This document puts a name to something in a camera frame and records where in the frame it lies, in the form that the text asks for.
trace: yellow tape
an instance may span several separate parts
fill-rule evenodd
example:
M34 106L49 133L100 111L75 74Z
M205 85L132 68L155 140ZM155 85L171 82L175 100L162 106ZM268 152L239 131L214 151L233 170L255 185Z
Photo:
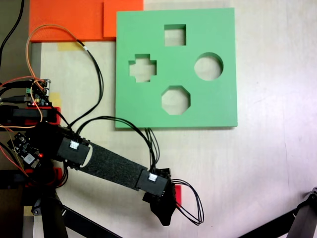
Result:
M83 47L78 42L58 42L58 51L83 51Z
M61 98L59 93L50 93L50 102L54 107L61 108Z

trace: octagonal hole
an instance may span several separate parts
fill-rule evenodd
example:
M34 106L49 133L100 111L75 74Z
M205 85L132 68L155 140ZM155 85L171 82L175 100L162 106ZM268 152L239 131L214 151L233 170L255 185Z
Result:
M182 115L190 107L190 93L182 86L169 86L162 94L162 107L170 115Z
M198 57L194 69L199 78L211 81L222 74L223 62L220 56L214 53L204 53Z

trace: black metal leg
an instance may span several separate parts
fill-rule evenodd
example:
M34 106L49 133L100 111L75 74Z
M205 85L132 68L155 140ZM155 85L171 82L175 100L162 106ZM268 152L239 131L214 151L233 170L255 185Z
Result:
M240 238L278 238L288 233L295 219L296 209L256 228Z
M86 238L122 238L79 213L64 206L65 225Z
M317 225L316 209L307 204L297 213L287 238L313 238Z
M58 200L43 197L41 201L41 213L45 238L68 238Z

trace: orange foam block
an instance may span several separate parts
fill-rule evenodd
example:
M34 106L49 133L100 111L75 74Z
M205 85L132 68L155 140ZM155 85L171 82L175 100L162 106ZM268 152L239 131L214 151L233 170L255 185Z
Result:
M59 24L81 41L116 39L116 12L143 10L143 0L30 0L29 33L39 25ZM63 30L44 28L32 42L67 42L74 39Z
M142 11L143 0L105 0L104 38L115 41L118 11Z

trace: wooden table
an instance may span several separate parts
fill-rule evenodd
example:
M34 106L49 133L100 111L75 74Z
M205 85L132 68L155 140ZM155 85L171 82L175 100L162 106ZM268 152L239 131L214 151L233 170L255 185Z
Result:
M169 2L145 0L145 10L235 8L238 127L155 130L158 167L171 168L173 178L194 186L205 222L196 227L176 211L171 225L163 227L142 201L143 192L74 170L58 195L66 206L124 238L235 238L295 208L317 185L317 2ZM115 43L87 46L101 67L105 94L86 119L113 116ZM40 59L41 78L52 80L68 121L95 103L97 76L83 51L59 51L57 43L45 43ZM133 131L96 121L82 136L149 166L145 143ZM186 189L183 205L195 211L194 196ZM36 238L43 237L40 222L36 217Z

